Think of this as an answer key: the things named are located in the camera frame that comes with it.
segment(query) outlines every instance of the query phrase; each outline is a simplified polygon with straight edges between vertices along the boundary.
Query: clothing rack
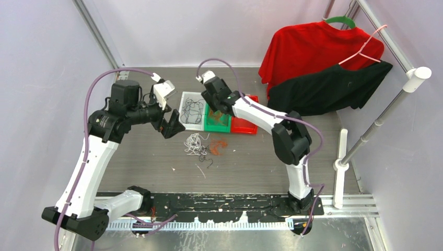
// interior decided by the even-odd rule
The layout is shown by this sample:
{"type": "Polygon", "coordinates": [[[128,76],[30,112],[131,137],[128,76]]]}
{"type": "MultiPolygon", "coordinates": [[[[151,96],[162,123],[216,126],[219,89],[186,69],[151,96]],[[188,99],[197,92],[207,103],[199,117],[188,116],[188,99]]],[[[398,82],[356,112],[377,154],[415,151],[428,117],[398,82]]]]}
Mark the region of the clothing rack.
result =
{"type": "MultiPolygon", "coordinates": [[[[335,0],[329,0],[326,11],[323,15],[323,20],[329,17],[329,13],[331,12],[334,2],[335,0]]],[[[375,29],[378,29],[382,26],[381,22],[371,10],[366,0],[352,0],[345,16],[355,18],[360,9],[363,11],[363,13],[365,13],[366,17],[369,19],[375,29]]],[[[395,108],[398,107],[407,96],[415,92],[415,90],[417,90],[417,88],[424,82],[424,80],[430,78],[432,73],[431,70],[427,67],[419,67],[415,69],[411,62],[404,55],[403,51],[391,38],[386,29],[380,30],[379,34],[386,47],[388,47],[388,49],[394,55],[400,67],[405,71],[409,80],[406,82],[406,84],[404,84],[402,90],[390,102],[390,104],[381,113],[381,115],[372,123],[372,125],[366,130],[366,132],[360,137],[360,139],[347,153],[347,129],[342,129],[340,131],[339,152],[337,155],[337,160],[333,163],[333,167],[336,170],[333,204],[336,208],[343,207],[344,175],[345,172],[349,169],[349,162],[351,161],[351,158],[355,155],[358,149],[365,145],[366,142],[369,141],[369,138],[384,124],[387,117],[395,110],[395,108]]]]}

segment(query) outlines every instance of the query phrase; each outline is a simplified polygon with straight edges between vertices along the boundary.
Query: green tray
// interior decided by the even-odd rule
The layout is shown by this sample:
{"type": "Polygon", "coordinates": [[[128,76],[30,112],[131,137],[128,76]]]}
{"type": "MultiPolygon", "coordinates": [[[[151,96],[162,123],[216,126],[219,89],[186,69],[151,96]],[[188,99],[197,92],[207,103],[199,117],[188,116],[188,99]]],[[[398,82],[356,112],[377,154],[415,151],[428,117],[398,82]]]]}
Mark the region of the green tray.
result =
{"type": "Polygon", "coordinates": [[[205,132],[231,132],[231,116],[222,114],[220,111],[213,113],[206,104],[204,130],[205,132]]]}

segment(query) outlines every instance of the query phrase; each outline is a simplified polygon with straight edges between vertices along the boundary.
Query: black t-shirt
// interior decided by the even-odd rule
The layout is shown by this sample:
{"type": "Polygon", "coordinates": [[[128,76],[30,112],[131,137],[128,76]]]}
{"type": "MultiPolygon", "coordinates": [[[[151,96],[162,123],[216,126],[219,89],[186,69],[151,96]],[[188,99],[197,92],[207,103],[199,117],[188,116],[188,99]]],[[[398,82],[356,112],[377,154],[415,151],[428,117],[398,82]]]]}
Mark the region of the black t-shirt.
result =
{"type": "Polygon", "coordinates": [[[321,72],[289,79],[269,91],[267,106],[302,116],[321,115],[348,106],[362,108],[392,69],[381,61],[350,71],[334,65],[321,72]]]}

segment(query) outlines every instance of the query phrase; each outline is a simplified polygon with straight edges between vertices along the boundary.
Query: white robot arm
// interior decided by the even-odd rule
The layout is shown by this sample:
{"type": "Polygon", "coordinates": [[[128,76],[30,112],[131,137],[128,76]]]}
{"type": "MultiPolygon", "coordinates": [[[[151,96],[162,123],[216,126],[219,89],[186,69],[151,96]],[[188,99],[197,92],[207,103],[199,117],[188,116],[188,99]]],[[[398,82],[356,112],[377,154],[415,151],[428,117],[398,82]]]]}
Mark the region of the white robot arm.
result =
{"type": "MultiPolygon", "coordinates": [[[[62,216],[62,228],[95,241],[105,232],[109,222],[129,212],[148,213],[151,210],[154,202],[150,191],[136,186],[129,187],[124,193],[109,200],[96,204],[94,200],[109,160],[132,125],[151,123],[166,139],[184,131],[177,110],[172,112],[169,122],[164,119],[164,114],[171,111],[166,102],[175,92],[174,86],[156,74],[154,78],[158,84],[153,85],[148,104],[144,102],[144,97],[141,97],[141,87],[137,82],[117,81],[111,88],[108,109],[105,110],[105,107],[95,111],[89,117],[88,160],[71,202],[62,216]]],[[[238,91],[232,92],[225,82],[211,71],[203,75],[201,82],[206,88],[202,96],[213,111],[220,110],[225,114],[246,119],[272,135],[275,154],[286,164],[289,176],[289,205],[295,214],[307,211],[313,203],[314,194],[306,185],[306,181],[309,180],[307,169],[306,179],[304,178],[302,162],[309,153],[312,140],[304,125],[276,117],[281,115],[301,119],[300,115],[296,112],[286,114],[271,110],[248,97],[243,99],[238,91]]],[[[57,223],[83,164],[84,154],[85,142],[62,196],[55,206],[43,210],[44,220],[57,223]]]]}
{"type": "MultiPolygon", "coordinates": [[[[175,92],[170,81],[154,75],[158,84],[149,93],[150,102],[144,102],[141,87],[135,81],[117,81],[112,85],[109,103],[95,111],[88,119],[89,154],[85,168],[78,181],[71,202],[63,216],[61,227],[92,241],[97,240],[106,230],[109,222],[133,211],[149,212],[153,202],[148,190],[132,186],[124,193],[109,200],[94,204],[97,189],[104,171],[123,136],[131,126],[151,123],[165,139],[184,131],[178,121],[179,113],[172,112],[169,123],[164,114],[171,108],[166,104],[168,97],[175,92]]],[[[85,155],[85,141],[72,177],[55,206],[43,210],[42,218],[57,223],[68,194],[73,188],[85,155]]]]}
{"type": "Polygon", "coordinates": [[[202,92],[202,96],[213,111],[220,110],[222,113],[248,120],[272,135],[275,154],[285,163],[288,172],[288,195],[292,207],[297,213],[308,210],[312,205],[314,193],[308,186],[307,168],[305,182],[302,163],[309,153],[312,139],[304,125],[279,118],[280,115],[301,120],[301,116],[296,112],[286,114],[275,111],[249,97],[241,97],[238,91],[232,92],[224,80],[212,71],[205,72],[201,77],[197,77],[197,80],[205,86],[206,90],[202,92]]]}

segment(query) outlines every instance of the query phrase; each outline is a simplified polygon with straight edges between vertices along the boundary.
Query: pink hanger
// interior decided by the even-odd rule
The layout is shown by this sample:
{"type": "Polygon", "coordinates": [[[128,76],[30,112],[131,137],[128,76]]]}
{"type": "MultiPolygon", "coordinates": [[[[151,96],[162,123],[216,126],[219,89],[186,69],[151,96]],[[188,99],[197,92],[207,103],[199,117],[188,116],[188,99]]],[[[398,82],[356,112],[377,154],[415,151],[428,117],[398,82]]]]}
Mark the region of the pink hanger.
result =
{"type": "Polygon", "coordinates": [[[361,56],[364,56],[365,58],[367,58],[367,59],[371,59],[371,60],[374,60],[375,62],[378,62],[378,63],[380,63],[380,60],[377,60],[377,59],[373,59],[373,58],[371,58],[370,56],[366,56],[366,55],[364,55],[364,54],[362,54],[362,50],[363,50],[363,48],[368,44],[368,42],[371,40],[371,38],[373,38],[374,37],[374,35],[377,33],[377,32],[379,32],[381,29],[383,29],[383,28],[386,28],[388,25],[383,25],[383,26],[381,26],[380,28],[378,28],[369,38],[368,38],[368,40],[363,44],[363,46],[360,48],[360,50],[357,52],[357,53],[355,53],[354,55],[352,55],[352,56],[350,56],[349,58],[347,58],[347,59],[345,59],[345,60],[343,60],[342,62],[340,62],[339,64],[343,64],[344,62],[346,62],[346,61],[348,61],[349,59],[351,59],[351,58],[353,58],[353,57],[355,57],[356,55],[361,55],[361,56]]]}

